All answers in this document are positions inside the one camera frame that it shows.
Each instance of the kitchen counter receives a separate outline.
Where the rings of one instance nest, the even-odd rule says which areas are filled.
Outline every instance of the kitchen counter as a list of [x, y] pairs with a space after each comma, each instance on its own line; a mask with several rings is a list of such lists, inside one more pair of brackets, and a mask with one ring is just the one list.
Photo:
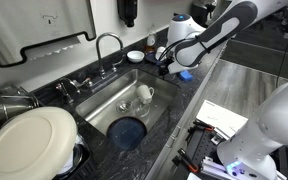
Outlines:
[[[157, 46], [165, 46], [167, 41], [166, 34], [167, 29], [158, 33]], [[126, 47], [125, 52], [143, 50], [144, 44], [145, 39]], [[54, 81], [34, 91], [34, 94], [46, 106], [61, 107], [72, 114], [78, 125], [79, 134], [83, 136], [90, 150], [93, 152], [94, 163], [98, 170], [98, 179], [145, 179], [220, 51], [221, 48], [214, 49], [211, 54], [204, 56], [202, 64], [197, 69], [189, 71], [193, 76], [191, 82], [183, 82], [177, 75], [166, 75], [164, 77], [164, 80], [178, 85], [181, 89], [170, 106], [142, 140], [141, 144], [132, 151], [123, 151], [114, 145], [106, 136], [80, 117], [75, 112], [75, 108], [107, 84], [132, 69], [140, 69], [158, 76], [158, 67], [156, 65], [146, 61], [138, 64], [125, 61], [123, 65], [117, 68], [118, 70], [112, 78], [103, 81], [101, 85], [93, 88], [93, 90], [84, 90], [81, 94], [73, 94], [72, 98], [75, 101], [72, 104], [63, 103], [61, 93], [55, 89], [58, 81]], [[110, 69], [112, 62], [117, 61], [118, 57], [120, 57], [120, 54], [117, 52], [104, 58], [104, 68]], [[97, 62], [81, 68], [66, 77], [76, 79], [79, 82], [86, 77], [91, 77], [93, 82], [96, 82], [99, 79]]]

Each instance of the stainless steel sink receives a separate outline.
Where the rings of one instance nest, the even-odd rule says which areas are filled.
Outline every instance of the stainless steel sink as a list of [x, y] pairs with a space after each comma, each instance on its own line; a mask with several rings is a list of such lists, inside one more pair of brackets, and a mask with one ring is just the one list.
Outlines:
[[136, 117], [144, 123], [147, 132], [149, 132], [175, 98], [180, 88], [138, 69], [129, 71], [78, 105], [76, 112], [106, 135], [108, 127], [115, 120], [121, 117], [133, 116], [132, 113], [122, 114], [117, 112], [116, 106], [121, 101], [133, 101], [137, 98], [136, 88], [142, 84], [153, 87], [155, 90], [150, 103], [149, 114], [142, 118]]

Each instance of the wall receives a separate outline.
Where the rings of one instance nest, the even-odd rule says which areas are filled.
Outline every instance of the wall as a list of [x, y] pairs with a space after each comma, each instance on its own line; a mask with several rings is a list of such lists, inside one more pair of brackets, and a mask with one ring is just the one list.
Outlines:
[[[116, 0], [91, 0], [91, 3], [97, 36], [114, 32], [127, 46], [146, 37], [151, 26], [157, 31], [166, 28], [174, 12], [187, 13], [191, 0], [138, 0], [138, 17], [133, 28], [127, 28], [119, 20]], [[103, 39], [100, 45], [103, 56], [119, 48], [113, 38]], [[73, 49], [59, 54], [11, 68], [0, 68], [0, 86], [11, 82], [31, 91], [97, 59], [95, 40], [82, 41]]]

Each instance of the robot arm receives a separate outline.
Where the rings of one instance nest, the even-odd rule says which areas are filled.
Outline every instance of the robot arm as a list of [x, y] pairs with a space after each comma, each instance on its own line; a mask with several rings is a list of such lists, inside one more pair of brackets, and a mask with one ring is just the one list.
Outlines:
[[169, 27], [168, 44], [187, 38], [189, 33], [196, 38], [187, 39], [173, 49], [176, 61], [169, 66], [170, 73], [196, 68], [206, 53], [286, 5], [288, 0], [234, 0], [223, 15], [204, 30], [189, 16], [174, 17]]

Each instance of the bottle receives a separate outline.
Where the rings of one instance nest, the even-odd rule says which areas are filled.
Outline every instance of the bottle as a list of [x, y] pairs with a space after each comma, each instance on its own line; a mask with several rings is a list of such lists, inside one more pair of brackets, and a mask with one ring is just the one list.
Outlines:
[[153, 26], [151, 27], [150, 33], [147, 36], [146, 45], [144, 47], [144, 51], [146, 54], [156, 51], [156, 48], [155, 48], [156, 34], [154, 33], [152, 29], [153, 29]]

